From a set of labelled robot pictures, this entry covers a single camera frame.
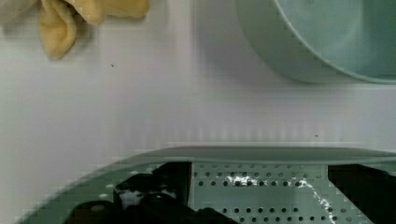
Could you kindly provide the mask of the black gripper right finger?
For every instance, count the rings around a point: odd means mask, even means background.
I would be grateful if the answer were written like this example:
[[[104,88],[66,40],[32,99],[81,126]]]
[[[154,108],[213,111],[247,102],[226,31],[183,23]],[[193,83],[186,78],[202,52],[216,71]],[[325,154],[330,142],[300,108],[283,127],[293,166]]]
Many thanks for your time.
[[[394,175],[361,164],[344,164],[329,165],[328,178],[374,224],[396,223]]]

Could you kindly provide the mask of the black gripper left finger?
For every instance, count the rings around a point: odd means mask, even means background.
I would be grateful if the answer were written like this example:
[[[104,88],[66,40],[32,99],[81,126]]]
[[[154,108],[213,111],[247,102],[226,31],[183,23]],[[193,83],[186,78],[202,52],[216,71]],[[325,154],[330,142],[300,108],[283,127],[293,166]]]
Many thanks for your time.
[[[73,208],[66,224],[238,224],[212,208],[188,206],[192,164],[167,162],[149,174],[132,175],[113,189],[113,200]]]

